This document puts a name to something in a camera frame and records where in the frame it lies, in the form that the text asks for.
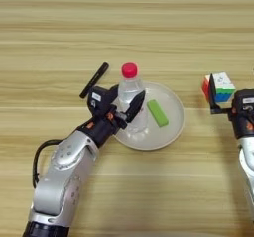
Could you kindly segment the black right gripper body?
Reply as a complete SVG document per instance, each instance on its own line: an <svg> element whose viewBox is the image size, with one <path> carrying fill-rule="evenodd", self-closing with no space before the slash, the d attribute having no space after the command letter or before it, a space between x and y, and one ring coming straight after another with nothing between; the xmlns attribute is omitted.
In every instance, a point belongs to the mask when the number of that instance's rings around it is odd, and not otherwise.
<svg viewBox="0 0 254 237"><path fill-rule="evenodd" d="M229 120L237 139L254 137L254 114L232 114Z"/></svg>

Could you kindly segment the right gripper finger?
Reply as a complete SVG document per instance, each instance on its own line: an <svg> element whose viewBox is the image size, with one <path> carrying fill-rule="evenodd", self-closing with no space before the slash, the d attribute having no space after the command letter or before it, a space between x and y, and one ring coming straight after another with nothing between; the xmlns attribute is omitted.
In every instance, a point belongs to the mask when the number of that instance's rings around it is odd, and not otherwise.
<svg viewBox="0 0 254 237"><path fill-rule="evenodd" d="M221 108L216 101L216 87L213 78L213 74L209 77L208 84L208 102L210 106L211 114L230 114L232 112L232 108Z"/></svg>

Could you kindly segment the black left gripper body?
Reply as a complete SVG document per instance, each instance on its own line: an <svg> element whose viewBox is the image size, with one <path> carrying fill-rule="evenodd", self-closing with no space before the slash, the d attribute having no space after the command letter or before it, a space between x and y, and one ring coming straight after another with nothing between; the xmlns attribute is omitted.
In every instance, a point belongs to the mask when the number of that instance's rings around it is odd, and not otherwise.
<svg viewBox="0 0 254 237"><path fill-rule="evenodd" d="M77 130L87 135L100 148L110 136L126 127L127 122L120 116L120 113L110 110L105 115L93 116L87 122L78 126Z"/></svg>

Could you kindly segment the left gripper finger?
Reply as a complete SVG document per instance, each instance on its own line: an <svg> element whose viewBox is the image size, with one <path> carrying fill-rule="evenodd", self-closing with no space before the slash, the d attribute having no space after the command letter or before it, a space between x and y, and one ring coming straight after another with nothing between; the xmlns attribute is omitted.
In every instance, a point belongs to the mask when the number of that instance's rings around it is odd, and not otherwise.
<svg viewBox="0 0 254 237"><path fill-rule="evenodd" d="M110 88L111 98L116 99L118 96L119 84L116 84Z"/></svg>
<svg viewBox="0 0 254 237"><path fill-rule="evenodd" d="M145 94L146 94L145 91L141 91L130 102L129 108L125 112L126 115L125 121L127 123L131 123L133 119L136 117L136 115L140 112L145 99Z"/></svg>

